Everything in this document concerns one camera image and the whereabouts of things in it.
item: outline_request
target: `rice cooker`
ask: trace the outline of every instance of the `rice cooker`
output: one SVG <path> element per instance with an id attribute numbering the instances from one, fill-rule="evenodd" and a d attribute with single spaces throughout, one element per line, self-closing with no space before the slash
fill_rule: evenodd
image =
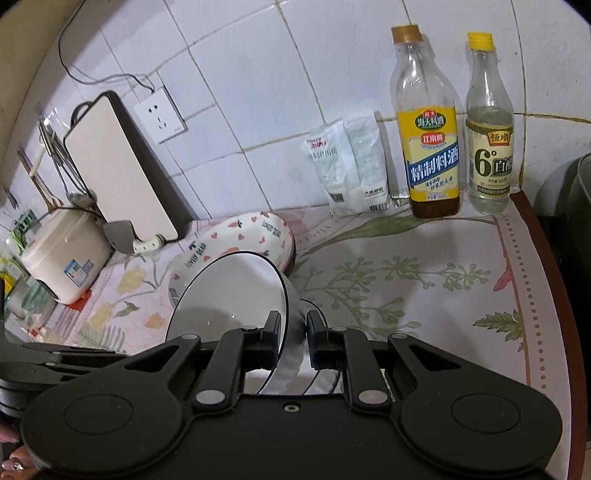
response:
<path id="1" fill-rule="evenodd" d="M 27 245 L 21 262 L 58 302 L 70 304 L 89 289 L 111 252 L 93 215 L 59 209 Z"/>

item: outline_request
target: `screw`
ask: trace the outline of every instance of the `screw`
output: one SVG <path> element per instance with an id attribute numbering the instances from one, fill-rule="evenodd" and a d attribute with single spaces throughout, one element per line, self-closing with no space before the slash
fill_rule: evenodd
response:
<path id="1" fill-rule="evenodd" d="M 203 405 L 217 405 L 226 399 L 224 392 L 219 390 L 203 390 L 195 395 L 195 400 Z"/>
<path id="2" fill-rule="evenodd" d="M 380 405 L 388 399 L 388 395 L 381 390 L 363 390 L 357 398 L 367 405 Z"/>
<path id="3" fill-rule="evenodd" d="M 295 413 L 296 411 L 300 411 L 300 406 L 297 403 L 288 403 L 284 405 L 283 410 L 287 413 Z"/>

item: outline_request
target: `gold bottle cap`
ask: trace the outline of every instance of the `gold bottle cap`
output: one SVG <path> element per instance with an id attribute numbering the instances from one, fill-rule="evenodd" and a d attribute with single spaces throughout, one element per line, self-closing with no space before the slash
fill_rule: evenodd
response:
<path id="1" fill-rule="evenodd" d="M 394 43 L 410 43 L 414 41 L 423 41 L 418 25 L 400 25 L 392 28 L 392 38 Z"/>
<path id="2" fill-rule="evenodd" d="M 468 32 L 468 42 L 472 50 L 494 51 L 492 35 L 486 32 Z"/>

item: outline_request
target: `round pad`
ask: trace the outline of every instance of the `round pad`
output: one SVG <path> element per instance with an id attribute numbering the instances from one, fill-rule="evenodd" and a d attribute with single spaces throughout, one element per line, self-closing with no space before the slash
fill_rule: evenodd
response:
<path id="1" fill-rule="evenodd" d="M 115 395 L 91 395 L 66 408 L 64 421 L 72 430 L 87 435 L 103 435 L 124 427 L 134 409 Z"/>
<path id="2" fill-rule="evenodd" d="M 512 402 L 486 393 L 458 398 L 452 405 L 452 415 L 462 427 L 479 433 L 506 432 L 520 417 Z"/>
<path id="3" fill-rule="evenodd" d="M 405 399 L 400 423 L 410 442 L 453 469 L 507 473 L 556 448 L 562 422 L 543 395 L 491 372 L 430 374 Z"/>
<path id="4" fill-rule="evenodd" d="M 165 384 L 123 368 L 121 377 L 111 374 L 104 382 L 92 375 L 74 380 L 31 403 L 21 432 L 39 467 L 108 478 L 145 465 L 172 444 L 183 421 Z"/>

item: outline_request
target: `plastic bag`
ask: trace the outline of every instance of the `plastic bag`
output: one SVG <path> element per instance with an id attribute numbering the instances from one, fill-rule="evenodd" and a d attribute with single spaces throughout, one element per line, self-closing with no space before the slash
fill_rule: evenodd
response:
<path id="1" fill-rule="evenodd" d="M 302 150 L 314 162 L 333 216 L 388 209 L 384 148 L 373 114 L 310 131 Z"/>

